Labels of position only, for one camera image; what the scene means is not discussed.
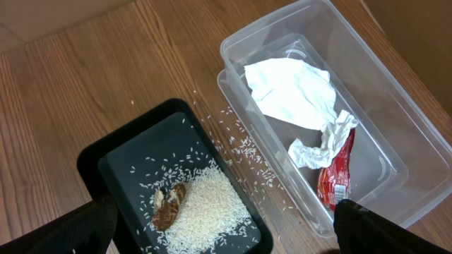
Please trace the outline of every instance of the plastic container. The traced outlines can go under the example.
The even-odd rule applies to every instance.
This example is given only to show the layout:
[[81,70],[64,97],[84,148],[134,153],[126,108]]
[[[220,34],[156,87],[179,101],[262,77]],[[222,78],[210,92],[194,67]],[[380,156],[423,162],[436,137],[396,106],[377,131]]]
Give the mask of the plastic container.
[[264,116],[247,87],[246,65],[290,57],[330,72],[336,111],[360,122],[350,199],[406,228],[451,193],[450,145],[329,1],[275,11],[228,37],[220,51],[221,90],[318,235],[334,234],[333,215],[315,191],[319,170],[298,169],[287,149],[295,138],[320,145],[321,134]]

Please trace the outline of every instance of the red packaging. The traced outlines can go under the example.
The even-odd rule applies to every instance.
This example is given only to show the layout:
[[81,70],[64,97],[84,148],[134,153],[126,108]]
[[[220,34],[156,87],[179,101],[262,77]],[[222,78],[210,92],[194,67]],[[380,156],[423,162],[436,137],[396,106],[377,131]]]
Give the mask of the red packaging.
[[320,169],[317,195],[321,202],[334,211],[336,204],[344,198],[348,198],[350,193],[350,153],[355,141],[355,130],[352,129],[340,149],[338,155],[333,159],[331,165]]

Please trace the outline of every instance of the uncooked rice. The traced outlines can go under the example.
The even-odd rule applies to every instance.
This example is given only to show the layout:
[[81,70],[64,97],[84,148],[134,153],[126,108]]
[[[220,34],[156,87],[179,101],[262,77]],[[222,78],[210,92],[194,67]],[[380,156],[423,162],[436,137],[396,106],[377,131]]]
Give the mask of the uncooked rice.
[[232,233],[237,225],[250,218],[217,165],[206,167],[186,188],[176,221],[165,232],[169,254],[200,253],[212,248],[221,233]]

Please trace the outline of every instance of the crumpled tissue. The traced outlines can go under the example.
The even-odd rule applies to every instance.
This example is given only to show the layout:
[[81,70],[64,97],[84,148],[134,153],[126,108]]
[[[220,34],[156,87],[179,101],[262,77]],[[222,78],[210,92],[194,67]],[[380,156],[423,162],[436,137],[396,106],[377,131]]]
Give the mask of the crumpled tissue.
[[336,93],[330,74],[303,60],[269,59],[245,66],[251,96],[263,114],[302,128],[321,131],[320,147],[306,147],[296,139],[289,155],[298,167],[329,167],[358,125],[349,112],[334,111]]

